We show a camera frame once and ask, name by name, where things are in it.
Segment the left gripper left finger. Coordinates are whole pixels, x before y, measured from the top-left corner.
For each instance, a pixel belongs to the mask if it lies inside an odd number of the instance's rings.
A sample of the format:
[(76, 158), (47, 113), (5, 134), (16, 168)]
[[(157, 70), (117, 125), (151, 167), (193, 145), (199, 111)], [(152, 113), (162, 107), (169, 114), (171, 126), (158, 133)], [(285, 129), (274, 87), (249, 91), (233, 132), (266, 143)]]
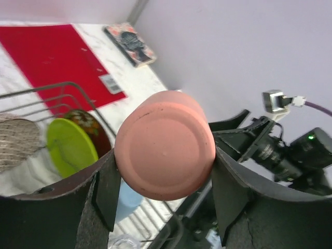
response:
[(107, 248), (121, 176), (111, 150), (32, 194), (1, 197), (1, 248)]

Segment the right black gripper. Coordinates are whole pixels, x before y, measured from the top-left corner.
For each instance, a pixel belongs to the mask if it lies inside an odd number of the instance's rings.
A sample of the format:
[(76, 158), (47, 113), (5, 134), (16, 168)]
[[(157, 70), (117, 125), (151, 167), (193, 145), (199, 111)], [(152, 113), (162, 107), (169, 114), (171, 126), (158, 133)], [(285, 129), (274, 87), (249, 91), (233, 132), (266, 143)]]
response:
[(301, 177), (303, 171), (287, 157), (282, 126), (261, 116), (240, 128), (249, 114), (250, 111), (244, 109), (230, 119), (210, 122), (216, 146), (238, 163), (253, 159), (273, 174), (275, 182), (292, 182)]

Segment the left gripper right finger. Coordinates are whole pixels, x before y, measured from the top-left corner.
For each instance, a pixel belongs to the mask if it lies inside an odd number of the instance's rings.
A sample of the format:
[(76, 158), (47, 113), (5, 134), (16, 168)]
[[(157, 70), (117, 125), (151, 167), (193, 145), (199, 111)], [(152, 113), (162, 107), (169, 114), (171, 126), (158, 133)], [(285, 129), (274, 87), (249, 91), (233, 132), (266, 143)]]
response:
[(225, 248), (331, 248), (331, 198), (274, 183), (219, 148), (211, 178)]

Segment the light blue plastic cup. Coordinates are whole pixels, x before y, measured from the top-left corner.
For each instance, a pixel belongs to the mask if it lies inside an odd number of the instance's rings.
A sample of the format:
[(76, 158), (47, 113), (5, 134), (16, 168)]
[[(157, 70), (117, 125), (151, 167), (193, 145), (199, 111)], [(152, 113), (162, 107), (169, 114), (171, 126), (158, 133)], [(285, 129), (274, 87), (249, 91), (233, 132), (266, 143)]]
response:
[(115, 223), (131, 215), (142, 203), (143, 196), (134, 191), (125, 181), (121, 181)]

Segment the pink plastic cup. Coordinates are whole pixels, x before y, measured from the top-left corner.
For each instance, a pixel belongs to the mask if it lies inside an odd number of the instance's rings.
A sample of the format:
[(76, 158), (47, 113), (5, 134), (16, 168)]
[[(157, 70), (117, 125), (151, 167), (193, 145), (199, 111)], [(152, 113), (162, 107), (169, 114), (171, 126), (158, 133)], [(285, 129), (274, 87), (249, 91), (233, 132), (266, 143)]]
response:
[(215, 142), (203, 109), (179, 91), (151, 95), (118, 130), (114, 155), (124, 181), (139, 194), (169, 201), (207, 180)]

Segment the clear drinking glass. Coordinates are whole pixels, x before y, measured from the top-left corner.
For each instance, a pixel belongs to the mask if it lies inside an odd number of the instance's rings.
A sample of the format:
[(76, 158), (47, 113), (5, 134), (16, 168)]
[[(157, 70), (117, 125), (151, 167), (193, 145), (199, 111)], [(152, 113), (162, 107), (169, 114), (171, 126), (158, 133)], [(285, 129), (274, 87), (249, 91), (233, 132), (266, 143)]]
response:
[(108, 249), (141, 249), (139, 240), (129, 234), (109, 237)]

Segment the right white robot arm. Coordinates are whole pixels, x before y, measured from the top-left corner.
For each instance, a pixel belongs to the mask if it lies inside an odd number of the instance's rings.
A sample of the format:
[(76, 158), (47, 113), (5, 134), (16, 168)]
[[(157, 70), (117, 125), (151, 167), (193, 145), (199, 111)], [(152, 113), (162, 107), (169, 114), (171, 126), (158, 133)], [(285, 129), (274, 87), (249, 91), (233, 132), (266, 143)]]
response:
[(314, 128), (286, 144), (282, 133), (271, 135), (281, 124), (266, 116), (253, 118), (249, 126), (240, 128), (248, 115), (245, 109), (231, 119), (209, 124), (218, 148), (238, 163), (254, 160), (272, 173), (276, 183), (288, 182), (292, 189), (331, 195), (324, 174), (331, 166), (331, 137), (324, 130)]

